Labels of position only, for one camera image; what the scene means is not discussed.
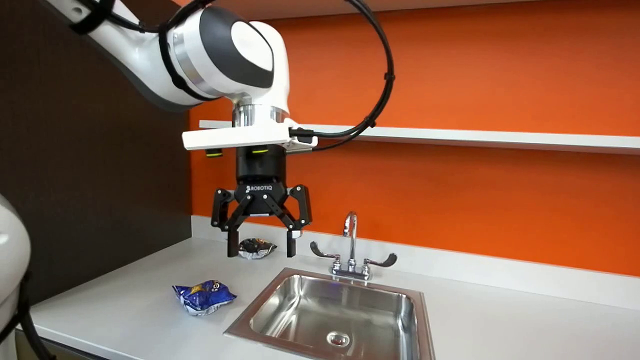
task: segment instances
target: robotiq logo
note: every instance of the robotiq logo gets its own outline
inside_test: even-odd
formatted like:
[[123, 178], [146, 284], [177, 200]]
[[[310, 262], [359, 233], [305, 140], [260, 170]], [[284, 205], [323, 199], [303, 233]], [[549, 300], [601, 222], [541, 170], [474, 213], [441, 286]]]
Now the robotiq logo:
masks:
[[256, 192], [260, 190], [273, 190], [273, 186], [271, 185], [260, 185], [260, 186], [246, 186], [246, 192]]

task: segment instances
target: sink drain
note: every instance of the sink drain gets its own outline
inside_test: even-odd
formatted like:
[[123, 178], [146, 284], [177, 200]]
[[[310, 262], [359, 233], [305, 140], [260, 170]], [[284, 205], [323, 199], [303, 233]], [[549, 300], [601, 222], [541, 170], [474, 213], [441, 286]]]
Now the sink drain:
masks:
[[350, 341], [349, 335], [343, 332], [332, 331], [326, 335], [326, 342], [334, 347], [346, 347]]

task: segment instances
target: sink basin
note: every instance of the sink basin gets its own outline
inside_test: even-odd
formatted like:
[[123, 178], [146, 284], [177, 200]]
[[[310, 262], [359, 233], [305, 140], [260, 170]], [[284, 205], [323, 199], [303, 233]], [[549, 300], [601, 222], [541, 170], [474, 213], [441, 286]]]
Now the sink basin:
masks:
[[290, 268], [225, 334], [316, 359], [434, 359], [422, 293]]

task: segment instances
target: blue chip bag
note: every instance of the blue chip bag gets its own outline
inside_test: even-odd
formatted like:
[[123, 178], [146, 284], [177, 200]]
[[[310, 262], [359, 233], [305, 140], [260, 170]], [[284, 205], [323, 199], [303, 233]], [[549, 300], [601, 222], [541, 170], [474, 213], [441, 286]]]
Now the blue chip bag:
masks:
[[209, 280], [195, 286], [172, 286], [184, 309], [193, 316], [213, 313], [236, 296], [222, 282]]

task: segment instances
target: white shelf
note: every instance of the white shelf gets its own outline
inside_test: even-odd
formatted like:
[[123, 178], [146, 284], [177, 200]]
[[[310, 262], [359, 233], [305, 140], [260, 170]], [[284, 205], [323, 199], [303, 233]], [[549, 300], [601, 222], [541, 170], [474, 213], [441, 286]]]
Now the white shelf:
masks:
[[[219, 129], [231, 127], [231, 122], [201, 120], [200, 127], [203, 129]], [[304, 128], [336, 133], [350, 127], [305, 124]], [[510, 131], [414, 129], [407, 127], [376, 126], [373, 129], [366, 129], [355, 140], [498, 147], [507, 149], [640, 154], [640, 137], [638, 136], [517, 133]]]
[[[186, 4], [188, 0], [174, 0]], [[539, 0], [367, 0], [367, 4], [376, 12], [390, 10], [407, 10], [419, 8], [440, 8], [445, 6], [518, 3]], [[304, 0], [218, 0], [216, 6], [232, 10], [245, 19], [283, 19], [288, 17], [305, 17], [353, 13], [356, 10], [345, 1], [304, 1]]]

